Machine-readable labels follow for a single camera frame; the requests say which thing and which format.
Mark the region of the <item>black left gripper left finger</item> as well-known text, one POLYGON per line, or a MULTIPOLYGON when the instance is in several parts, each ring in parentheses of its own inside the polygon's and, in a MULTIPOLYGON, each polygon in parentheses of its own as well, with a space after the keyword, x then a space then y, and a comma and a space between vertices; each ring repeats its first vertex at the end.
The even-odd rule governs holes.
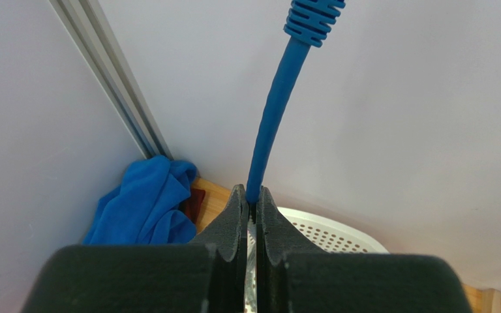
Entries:
POLYGON ((24 312, 242 312, 247 221, 243 185, 187 244, 70 245, 45 263, 24 312))

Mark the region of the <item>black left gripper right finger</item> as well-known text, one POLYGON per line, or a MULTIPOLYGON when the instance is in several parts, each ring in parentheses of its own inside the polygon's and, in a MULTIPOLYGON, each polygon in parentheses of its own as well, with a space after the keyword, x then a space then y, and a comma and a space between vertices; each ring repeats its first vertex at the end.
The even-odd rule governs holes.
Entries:
POLYGON ((435 256, 329 253, 263 188, 257 219, 259 312, 469 312, 455 271, 435 256))

